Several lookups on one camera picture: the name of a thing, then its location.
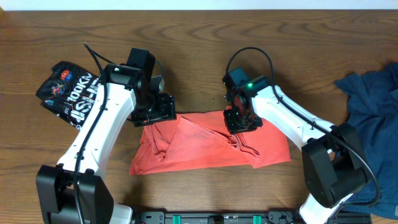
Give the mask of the orange printed t-shirt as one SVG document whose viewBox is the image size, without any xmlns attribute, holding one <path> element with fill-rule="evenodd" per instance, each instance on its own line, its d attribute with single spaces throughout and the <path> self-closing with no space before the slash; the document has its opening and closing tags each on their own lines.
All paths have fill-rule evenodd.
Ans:
<svg viewBox="0 0 398 224">
<path fill-rule="evenodd" d="M 222 111 L 178 114 L 145 126 L 130 175 L 209 167 L 260 167 L 290 161 L 286 136 L 264 120 L 255 131 L 231 134 Z"/>
</svg>

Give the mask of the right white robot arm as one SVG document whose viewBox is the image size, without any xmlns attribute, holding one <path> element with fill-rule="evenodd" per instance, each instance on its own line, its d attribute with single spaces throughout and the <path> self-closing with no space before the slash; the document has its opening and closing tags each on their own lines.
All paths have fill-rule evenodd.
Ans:
<svg viewBox="0 0 398 224">
<path fill-rule="evenodd" d="M 231 134 L 255 131 L 267 120 L 301 150 L 310 194 L 297 212 L 267 212 L 266 223 L 371 222 L 368 214 L 342 210 L 373 178 L 354 127 L 347 123 L 335 126 L 316 117 L 266 77 L 252 80 L 235 71 L 227 73 L 223 83 L 225 98 L 232 106 L 224 112 Z"/>
</svg>

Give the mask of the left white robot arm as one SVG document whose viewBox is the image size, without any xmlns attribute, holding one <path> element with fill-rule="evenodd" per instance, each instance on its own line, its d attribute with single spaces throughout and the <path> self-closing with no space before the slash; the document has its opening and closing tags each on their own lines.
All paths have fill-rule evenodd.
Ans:
<svg viewBox="0 0 398 224">
<path fill-rule="evenodd" d="M 175 119 L 174 98 L 149 65 L 110 63 L 105 83 L 78 136 L 55 166 L 36 176 L 45 223 L 131 223 L 133 209 L 116 203 L 104 178 L 109 156 L 127 119 L 136 127 Z"/>
</svg>

